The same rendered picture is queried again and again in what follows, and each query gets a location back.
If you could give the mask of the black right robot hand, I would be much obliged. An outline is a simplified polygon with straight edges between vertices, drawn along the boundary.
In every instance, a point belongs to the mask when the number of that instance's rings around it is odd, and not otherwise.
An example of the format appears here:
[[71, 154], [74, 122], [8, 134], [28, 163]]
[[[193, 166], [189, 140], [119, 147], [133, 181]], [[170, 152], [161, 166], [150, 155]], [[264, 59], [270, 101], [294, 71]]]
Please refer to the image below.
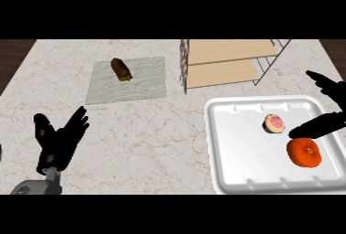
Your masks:
[[288, 133], [291, 139], [317, 139], [341, 128], [346, 128], [346, 82], [334, 82], [320, 73], [310, 70], [306, 71], [306, 75], [315, 80], [315, 85], [320, 88], [320, 93], [338, 105], [340, 112], [323, 113], [291, 129]]

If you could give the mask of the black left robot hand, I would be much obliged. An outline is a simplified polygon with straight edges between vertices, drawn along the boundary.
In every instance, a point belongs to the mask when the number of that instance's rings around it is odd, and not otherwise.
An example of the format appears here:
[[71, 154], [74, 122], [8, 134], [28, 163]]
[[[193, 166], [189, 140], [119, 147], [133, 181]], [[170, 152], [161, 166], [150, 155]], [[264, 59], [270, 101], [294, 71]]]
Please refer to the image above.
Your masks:
[[79, 107], [68, 123], [57, 130], [54, 130], [42, 113], [34, 115], [34, 125], [35, 139], [41, 147], [37, 172], [45, 175], [50, 167], [54, 167], [59, 171], [68, 168], [76, 144], [82, 139], [88, 127], [87, 110], [84, 107]]

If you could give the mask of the white plastic tray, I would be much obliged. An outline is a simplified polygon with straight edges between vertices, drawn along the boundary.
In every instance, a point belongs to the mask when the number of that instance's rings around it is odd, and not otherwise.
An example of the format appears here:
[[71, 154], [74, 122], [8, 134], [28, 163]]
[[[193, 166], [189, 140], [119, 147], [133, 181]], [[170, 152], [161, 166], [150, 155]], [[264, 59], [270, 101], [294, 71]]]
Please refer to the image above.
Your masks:
[[278, 115], [286, 130], [323, 114], [306, 95], [214, 98], [204, 106], [212, 187], [218, 194], [346, 193], [346, 148], [334, 133], [315, 140], [317, 167], [295, 165], [288, 134], [267, 133], [264, 117]]

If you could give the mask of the orange round fruit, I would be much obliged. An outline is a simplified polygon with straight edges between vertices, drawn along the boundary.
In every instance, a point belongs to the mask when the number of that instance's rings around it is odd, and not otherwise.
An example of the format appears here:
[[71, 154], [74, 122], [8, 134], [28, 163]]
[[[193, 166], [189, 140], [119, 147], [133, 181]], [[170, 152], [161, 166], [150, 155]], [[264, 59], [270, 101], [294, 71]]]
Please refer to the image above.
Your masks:
[[291, 139], [286, 153], [292, 163], [301, 167], [316, 167], [322, 162], [319, 147], [309, 138]]

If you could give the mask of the brown chocolate eclair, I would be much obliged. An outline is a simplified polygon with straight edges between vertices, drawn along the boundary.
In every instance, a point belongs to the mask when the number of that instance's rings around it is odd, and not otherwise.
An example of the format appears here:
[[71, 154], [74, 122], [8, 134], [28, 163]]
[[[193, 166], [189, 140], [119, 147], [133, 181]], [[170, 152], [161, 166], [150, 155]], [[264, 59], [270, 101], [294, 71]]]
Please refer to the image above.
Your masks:
[[113, 58], [110, 60], [110, 68], [116, 74], [119, 81], [130, 81], [131, 80], [131, 78], [133, 78], [131, 72], [130, 72], [121, 59]]

